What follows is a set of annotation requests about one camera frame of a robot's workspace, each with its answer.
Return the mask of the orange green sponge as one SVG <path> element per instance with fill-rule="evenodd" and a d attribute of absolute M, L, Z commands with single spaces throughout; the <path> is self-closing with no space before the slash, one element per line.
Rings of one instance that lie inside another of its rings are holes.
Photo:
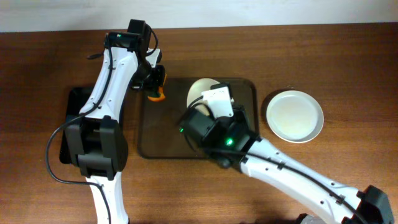
<path fill-rule="evenodd" d="M 147 98 L 150 101 L 160 102 L 160 101 L 165 100 L 164 85 L 165 85 L 166 79 L 167 79 L 167 74 L 165 73 L 163 75 L 163 77 L 161 78 L 161 83 L 157 86 L 156 91 L 153 91 L 153 92 L 148 94 Z"/>

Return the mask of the cream plate with ketchup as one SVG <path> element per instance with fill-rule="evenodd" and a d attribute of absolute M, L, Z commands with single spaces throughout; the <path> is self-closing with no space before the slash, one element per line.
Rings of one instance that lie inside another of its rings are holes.
<path fill-rule="evenodd" d="M 201 78 L 195 81 L 190 87 L 187 95 L 187 107 L 196 103 L 207 105 L 215 118 L 223 116 L 220 108 L 219 88 L 220 82 L 211 78 Z"/>

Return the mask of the pale green plate with ketchup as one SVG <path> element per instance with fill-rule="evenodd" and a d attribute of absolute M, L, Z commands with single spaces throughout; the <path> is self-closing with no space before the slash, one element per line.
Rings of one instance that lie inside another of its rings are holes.
<path fill-rule="evenodd" d="M 316 138 L 323 129 L 325 118 L 319 102 L 312 96 L 287 90 L 270 100 L 266 121 L 276 136 L 298 144 Z"/>

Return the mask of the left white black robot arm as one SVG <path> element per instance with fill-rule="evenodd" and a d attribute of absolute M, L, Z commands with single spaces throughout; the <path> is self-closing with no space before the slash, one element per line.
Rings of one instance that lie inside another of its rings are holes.
<path fill-rule="evenodd" d="M 87 102 L 69 121 L 65 137 L 71 162 L 91 188 L 98 223 L 129 223 L 124 208 L 121 174 L 126 166 L 128 143 L 119 120 L 124 97 L 132 81 L 140 88 L 146 81 L 157 93 L 165 80 L 159 65 L 162 53 L 111 47 L 104 51 L 103 67 Z"/>

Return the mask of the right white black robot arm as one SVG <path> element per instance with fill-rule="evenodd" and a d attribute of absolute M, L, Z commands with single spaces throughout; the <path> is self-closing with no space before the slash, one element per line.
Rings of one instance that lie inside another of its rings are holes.
<path fill-rule="evenodd" d="M 204 78 L 192 86 L 200 93 L 216 124 L 227 118 L 225 134 L 207 132 L 203 151 L 224 168 L 237 166 L 243 174 L 279 189 L 313 211 L 324 223 L 393 223 L 387 195 L 370 185 L 365 191 L 331 180 L 297 162 L 268 140 L 247 129 L 233 111 L 226 83 Z"/>

